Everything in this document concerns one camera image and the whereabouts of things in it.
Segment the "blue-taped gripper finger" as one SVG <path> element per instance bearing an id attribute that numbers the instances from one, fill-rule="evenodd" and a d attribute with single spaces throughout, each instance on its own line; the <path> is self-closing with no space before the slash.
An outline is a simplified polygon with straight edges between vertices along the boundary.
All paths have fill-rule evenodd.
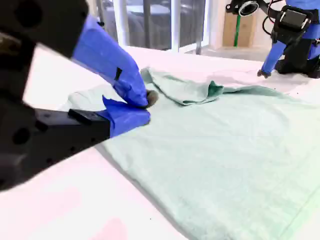
<path id="1" fill-rule="evenodd" d="M 271 49 L 261 67 L 257 72 L 257 76 L 263 76 L 265 79 L 271 76 L 272 71 L 275 69 L 276 63 L 283 55 L 286 45 L 280 41 L 273 43 Z"/>
<path id="2" fill-rule="evenodd" d="M 103 110 L 57 111 L 28 108 L 17 118 L 27 132 L 22 156 L 14 164 L 15 184 L 33 178 L 49 167 L 105 140 L 147 125 L 144 108 L 102 98 Z"/>
<path id="3" fill-rule="evenodd" d="M 148 90 L 132 56 L 89 14 L 84 0 L 3 0 L 0 3 L 0 87 L 21 98 L 37 44 L 99 75 L 129 105 L 149 108 Z"/>

